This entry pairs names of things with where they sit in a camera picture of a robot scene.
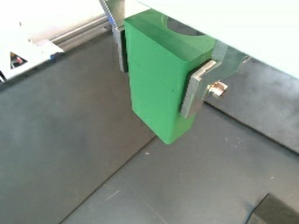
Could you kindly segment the black-padded gripper left finger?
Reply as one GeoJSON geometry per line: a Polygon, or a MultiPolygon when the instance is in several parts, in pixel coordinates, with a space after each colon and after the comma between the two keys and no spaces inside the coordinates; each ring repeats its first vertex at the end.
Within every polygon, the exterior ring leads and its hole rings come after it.
{"type": "Polygon", "coordinates": [[[149,10],[149,7],[139,3],[139,0],[99,0],[99,2],[113,27],[121,71],[126,73],[129,71],[129,64],[125,19],[149,10]]]}

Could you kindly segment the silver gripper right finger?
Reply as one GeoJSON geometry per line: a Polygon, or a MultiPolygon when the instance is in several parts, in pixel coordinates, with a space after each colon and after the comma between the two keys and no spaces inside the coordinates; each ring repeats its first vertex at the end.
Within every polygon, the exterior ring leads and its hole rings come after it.
{"type": "Polygon", "coordinates": [[[244,52],[217,41],[211,58],[190,77],[181,110],[185,118],[197,114],[207,94],[213,94],[217,98],[225,95],[229,87],[221,81],[237,73],[246,58],[248,55],[244,52]]]}

